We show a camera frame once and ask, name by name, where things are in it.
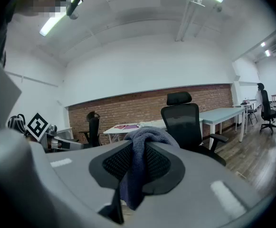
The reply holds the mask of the black swivel chair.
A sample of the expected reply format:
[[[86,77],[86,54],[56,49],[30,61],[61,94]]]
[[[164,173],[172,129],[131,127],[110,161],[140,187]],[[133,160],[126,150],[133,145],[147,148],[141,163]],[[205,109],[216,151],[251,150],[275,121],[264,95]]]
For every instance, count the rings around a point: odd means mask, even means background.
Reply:
[[[274,106],[274,109],[271,108],[267,91],[265,89],[262,89],[260,92],[262,95],[261,118],[264,121],[268,121],[268,123],[261,124],[259,132],[261,133],[263,129],[269,128],[272,135],[274,133],[273,128],[276,128],[276,125],[273,124],[273,120],[276,119],[276,106]]]

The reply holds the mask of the folding chair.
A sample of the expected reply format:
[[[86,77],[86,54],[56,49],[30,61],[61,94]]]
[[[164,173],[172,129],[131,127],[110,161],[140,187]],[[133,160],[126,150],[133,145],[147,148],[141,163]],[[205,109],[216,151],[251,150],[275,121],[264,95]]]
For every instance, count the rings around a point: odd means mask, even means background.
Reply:
[[[251,125],[253,126],[253,119],[256,120],[256,123],[258,122],[257,117],[256,117],[256,112],[257,109],[247,109],[247,121],[251,123]]]

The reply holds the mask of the black office chair without headrest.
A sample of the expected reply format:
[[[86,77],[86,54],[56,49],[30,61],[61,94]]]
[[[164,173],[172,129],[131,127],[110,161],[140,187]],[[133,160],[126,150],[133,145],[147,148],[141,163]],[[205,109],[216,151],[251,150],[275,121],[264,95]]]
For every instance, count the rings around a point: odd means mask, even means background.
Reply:
[[[79,133],[83,133],[87,139],[88,143],[83,144],[84,149],[93,148],[101,146],[99,139],[99,120],[100,115],[95,111],[91,111],[87,116],[86,120],[89,123],[88,131],[79,131]]]

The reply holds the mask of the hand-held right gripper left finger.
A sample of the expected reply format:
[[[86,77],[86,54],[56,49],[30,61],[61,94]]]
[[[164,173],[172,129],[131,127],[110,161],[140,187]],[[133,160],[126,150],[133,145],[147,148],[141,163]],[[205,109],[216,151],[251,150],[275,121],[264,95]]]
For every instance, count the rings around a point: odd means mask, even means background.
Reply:
[[[119,180],[103,165],[130,153],[131,141],[47,154],[30,142],[33,224],[123,224]]]

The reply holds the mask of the small white table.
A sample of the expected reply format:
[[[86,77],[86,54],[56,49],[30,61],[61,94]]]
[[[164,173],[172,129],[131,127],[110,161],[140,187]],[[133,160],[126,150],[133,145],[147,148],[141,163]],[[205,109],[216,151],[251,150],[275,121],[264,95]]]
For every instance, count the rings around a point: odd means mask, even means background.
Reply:
[[[244,127],[245,133],[247,133],[247,125],[248,125],[248,123],[250,123],[247,121],[247,109],[250,109],[250,108],[257,109],[257,107],[255,107],[255,103],[256,103],[256,100],[253,100],[253,101],[245,101],[240,104],[233,105],[234,108],[244,108],[245,109],[245,127]]]

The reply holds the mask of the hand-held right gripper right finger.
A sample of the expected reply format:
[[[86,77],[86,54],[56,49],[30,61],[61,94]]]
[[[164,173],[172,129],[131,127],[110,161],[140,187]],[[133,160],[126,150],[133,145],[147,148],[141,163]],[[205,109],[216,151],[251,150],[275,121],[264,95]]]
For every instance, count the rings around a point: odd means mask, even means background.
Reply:
[[[152,144],[179,157],[185,174],[169,193],[145,197],[128,228],[245,228],[268,207],[269,198],[212,158]]]

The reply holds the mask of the curved white table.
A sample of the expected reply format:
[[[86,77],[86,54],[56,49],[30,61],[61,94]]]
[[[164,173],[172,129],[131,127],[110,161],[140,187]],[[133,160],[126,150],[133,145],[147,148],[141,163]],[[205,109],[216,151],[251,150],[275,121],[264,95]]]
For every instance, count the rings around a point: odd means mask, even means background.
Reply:
[[[126,123],[126,124],[121,124],[121,125],[128,125],[128,124],[137,124],[137,123]],[[136,129],[127,129],[127,130],[120,130],[120,129],[115,129],[114,127],[106,130],[103,132],[104,135],[107,135],[108,138],[109,138],[109,142],[112,143],[113,142],[113,139],[114,137],[116,137],[117,140],[120,139],[120,135],[121,134],[127,134],[127,133],[130,133],[130,132],[133,132],[135,130],[137,130],[138,128]]]

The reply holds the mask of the black chair armrest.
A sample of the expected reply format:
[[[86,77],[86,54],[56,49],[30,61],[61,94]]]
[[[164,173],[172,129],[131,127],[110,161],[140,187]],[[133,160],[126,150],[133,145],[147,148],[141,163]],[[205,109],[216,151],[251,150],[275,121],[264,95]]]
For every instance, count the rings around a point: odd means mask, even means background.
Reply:
[[[213,140],[213,143],[216,143],[216,142],[226,143],[228,141],[227,137],[225,137],[223,135],[220,135],[220,134],[213,134],[212,133],[209,136]]]

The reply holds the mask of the white table with grommet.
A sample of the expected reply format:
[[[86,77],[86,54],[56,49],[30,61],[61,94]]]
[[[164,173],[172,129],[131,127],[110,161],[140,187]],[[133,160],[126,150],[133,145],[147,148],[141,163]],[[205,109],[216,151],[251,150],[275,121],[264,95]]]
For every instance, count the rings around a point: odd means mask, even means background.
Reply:
[[[151,124],[153,127],[157,127],[157,128],[161,128],[161,129],[164,129],[164,130],[167,130],[167,127],[165,125],[165,122],[163,119],[160,119],[160,120],[154,120],[154,121],[151,121]],[[200,118],[199,119],[199,124],[200,124],[200,129],[203,128],[203,119]]]

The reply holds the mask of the blue-grey cloth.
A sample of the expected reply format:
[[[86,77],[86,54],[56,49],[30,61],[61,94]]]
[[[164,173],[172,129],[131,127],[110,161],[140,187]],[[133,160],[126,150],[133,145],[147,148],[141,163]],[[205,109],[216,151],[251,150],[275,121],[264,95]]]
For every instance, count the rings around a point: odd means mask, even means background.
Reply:
[[[145,143],[159,142],[175,148],[180,146],[165,130],[153,126],[130,132],[124,139],[133,142],[132,164],[120,183],[120,197],[128,208],[136,210],[143,200],[142,186],[146,182]]]

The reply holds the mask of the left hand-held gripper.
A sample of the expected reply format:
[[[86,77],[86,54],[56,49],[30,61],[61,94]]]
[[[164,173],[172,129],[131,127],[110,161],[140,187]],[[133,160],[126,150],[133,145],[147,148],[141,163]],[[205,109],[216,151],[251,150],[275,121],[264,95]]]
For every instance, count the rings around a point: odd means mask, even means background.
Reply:
[[[63,151],[76,151],[84,148],[82,143],[57,136],[57,126],[49,124],[39,113],[36,113],[27,124],[24,136],[27,140],[41,144],[45,151],[58,148]]]

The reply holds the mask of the white ceiling pipe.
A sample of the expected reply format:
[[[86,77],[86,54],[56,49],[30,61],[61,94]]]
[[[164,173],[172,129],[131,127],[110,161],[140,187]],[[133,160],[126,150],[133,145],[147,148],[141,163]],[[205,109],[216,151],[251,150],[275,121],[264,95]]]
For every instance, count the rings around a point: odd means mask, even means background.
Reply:
[[[204,5],[202,5],[202,0],[186,0],[181,24],[175,39],[176,42],[184,41],[187,29],[194,21],[198,9],[202,7],[205,7]]]

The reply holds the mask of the light blue table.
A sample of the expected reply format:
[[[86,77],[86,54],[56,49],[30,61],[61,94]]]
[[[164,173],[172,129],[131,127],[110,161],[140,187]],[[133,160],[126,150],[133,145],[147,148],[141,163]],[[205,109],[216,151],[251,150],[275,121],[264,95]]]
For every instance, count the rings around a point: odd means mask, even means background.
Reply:
[[[199,114],[200,118],[203,119],[203,123],[210,126],[210,134],[216,132],[216,125],[220,126],[220,133],[222,131],[222,123],[233,117],[241,116],[241,132],[239,142],[241,143],[244,135],[245,128],[245,109],[244,108],[217,108]]]

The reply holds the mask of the black mesh office chair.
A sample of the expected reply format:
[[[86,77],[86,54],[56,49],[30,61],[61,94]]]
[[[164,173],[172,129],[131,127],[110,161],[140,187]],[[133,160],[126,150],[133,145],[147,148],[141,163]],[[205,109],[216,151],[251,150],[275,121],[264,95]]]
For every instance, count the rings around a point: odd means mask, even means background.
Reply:
[[[180,148],[206,155],[226,166],[226,161],[215,153],[218,142],[213,143],[210,149],[201,145],[199,107],[191,101],[192,97],[188,92],[167,94],[167,106],[161,109],[167,132]]]

